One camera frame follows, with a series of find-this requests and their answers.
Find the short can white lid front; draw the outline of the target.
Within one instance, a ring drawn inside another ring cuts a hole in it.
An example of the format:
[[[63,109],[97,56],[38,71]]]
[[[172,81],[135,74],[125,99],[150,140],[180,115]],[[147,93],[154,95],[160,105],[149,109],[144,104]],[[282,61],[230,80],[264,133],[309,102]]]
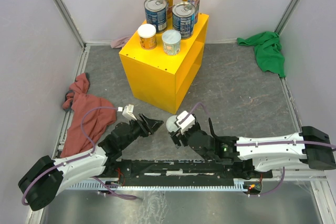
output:
[[[177,115],[173,115],[169,117],[166,121],[166,129],[169,133],[178,132],[180,127],[176,124],[177,122]]]

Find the green cloth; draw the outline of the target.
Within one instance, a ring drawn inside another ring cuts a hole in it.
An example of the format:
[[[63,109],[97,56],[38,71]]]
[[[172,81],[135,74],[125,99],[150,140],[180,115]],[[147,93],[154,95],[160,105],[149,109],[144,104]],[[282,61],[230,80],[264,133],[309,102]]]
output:
[[[237,44],[254,48],[257,65],[263,72],[275,73],[280,78],[286,76],[285,58],[281,53],[282,45],[278,33],[265,31],[247,39],[237,38]]]

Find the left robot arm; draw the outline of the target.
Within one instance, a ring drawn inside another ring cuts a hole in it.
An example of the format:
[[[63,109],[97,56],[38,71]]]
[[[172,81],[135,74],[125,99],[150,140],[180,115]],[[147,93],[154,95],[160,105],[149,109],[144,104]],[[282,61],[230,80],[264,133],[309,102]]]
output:
[[[154,134],[162,125],[162,120],[140,114],[137,120],[117,124],[103,141],[87,151],[65,158],[41,157],[18,182],[23,193],[22,204],[37,211],[82,180],[112,176],[122,151],[138,137]]]

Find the short orange can white lid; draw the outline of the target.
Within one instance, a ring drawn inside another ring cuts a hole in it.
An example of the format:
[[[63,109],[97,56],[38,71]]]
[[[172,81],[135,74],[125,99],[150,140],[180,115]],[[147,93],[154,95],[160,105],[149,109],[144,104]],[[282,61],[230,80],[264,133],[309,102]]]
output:
[[[151,24],[143,24],[138,30],[140,46],[145,50],[152,50],[157,46],[156,27]]]

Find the pink cloth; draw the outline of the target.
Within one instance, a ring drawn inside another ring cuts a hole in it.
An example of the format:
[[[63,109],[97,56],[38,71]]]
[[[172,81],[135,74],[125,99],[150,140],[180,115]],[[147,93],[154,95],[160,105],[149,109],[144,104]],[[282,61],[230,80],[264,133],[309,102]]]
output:
[[[130,40],[130,38],[131,38],[131,36],[124,36],[124,37],[120,37],[118,39],[114,39],[110,43],[110,46],[111,46],[112,49],[123,48],[126,45],[126,43]]]

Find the short green can clear lid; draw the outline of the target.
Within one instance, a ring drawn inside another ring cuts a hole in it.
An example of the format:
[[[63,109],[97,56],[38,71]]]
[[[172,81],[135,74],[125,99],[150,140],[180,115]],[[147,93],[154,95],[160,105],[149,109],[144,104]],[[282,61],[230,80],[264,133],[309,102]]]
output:
[[[167,30],[162,35],[163,50],[167,55],[177,55],[181,51],[181,34],[174,29]]]

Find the blue can metal pull-tab lid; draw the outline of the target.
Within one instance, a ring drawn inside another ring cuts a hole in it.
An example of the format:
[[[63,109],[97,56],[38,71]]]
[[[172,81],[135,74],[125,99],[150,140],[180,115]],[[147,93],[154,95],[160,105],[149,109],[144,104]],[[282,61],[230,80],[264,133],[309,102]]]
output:
[[[156,28],[157,33],[163,33],[167,29],[167,1],[145,0],[144,10],[146,23]]]

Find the red cloth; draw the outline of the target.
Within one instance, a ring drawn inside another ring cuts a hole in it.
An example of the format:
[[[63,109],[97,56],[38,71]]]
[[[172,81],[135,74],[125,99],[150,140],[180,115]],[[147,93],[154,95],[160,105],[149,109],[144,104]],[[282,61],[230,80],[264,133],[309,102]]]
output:
[[[75,78],[65,95],[63,110],[72,111],[72,123],[67,130],[67,137],[60,154],[61,158],[73,156],[93,147],[107,127],[117,120],[114,105],[105,98],[89,94],[90,80],[88,73]]]

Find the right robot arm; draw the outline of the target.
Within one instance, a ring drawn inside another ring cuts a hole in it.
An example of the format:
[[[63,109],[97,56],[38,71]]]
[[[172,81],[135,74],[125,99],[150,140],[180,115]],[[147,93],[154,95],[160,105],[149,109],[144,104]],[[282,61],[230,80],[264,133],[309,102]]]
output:
[[[314,170],[335,169],[329,136],[312,126],[280,137],[248,138],[207,134],[198,123],[183,131],[174,123],[167,131],[176,147],[188,146],[207,161],[240,170],[246,177],[272,169],[307,164]]]

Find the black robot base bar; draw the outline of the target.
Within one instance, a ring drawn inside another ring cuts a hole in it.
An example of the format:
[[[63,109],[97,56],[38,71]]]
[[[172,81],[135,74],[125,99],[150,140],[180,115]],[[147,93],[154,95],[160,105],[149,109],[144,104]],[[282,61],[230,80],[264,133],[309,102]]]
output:
[[[214,161],[149,161],[123,159],[106,166],[100,178],[120,178],[125,186],[215,186],[234,184],[234,179],[273,178],[257,172],[251,161],[224,166]]]

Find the yellow open shelf cabinet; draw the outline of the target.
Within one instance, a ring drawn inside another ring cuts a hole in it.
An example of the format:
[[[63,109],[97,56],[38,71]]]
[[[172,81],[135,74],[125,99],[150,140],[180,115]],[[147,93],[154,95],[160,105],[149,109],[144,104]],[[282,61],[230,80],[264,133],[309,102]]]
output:
[[[201,13],[193,36],[181,41],[177,55],[163,50],[162,35],[157,46],[145,50],[134,33],[119,56],[135,98],[159,109],[176,113],[202,64],[209,16]]]

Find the blue can with pull-tab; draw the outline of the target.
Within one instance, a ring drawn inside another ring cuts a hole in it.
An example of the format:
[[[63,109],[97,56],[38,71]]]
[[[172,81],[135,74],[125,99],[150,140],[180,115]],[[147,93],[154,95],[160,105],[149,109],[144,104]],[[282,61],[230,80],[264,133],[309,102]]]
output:
[[[195,7],[189,2],[179,2],[172,8],[173,29],[177,30],[181,39],[193,36]]]

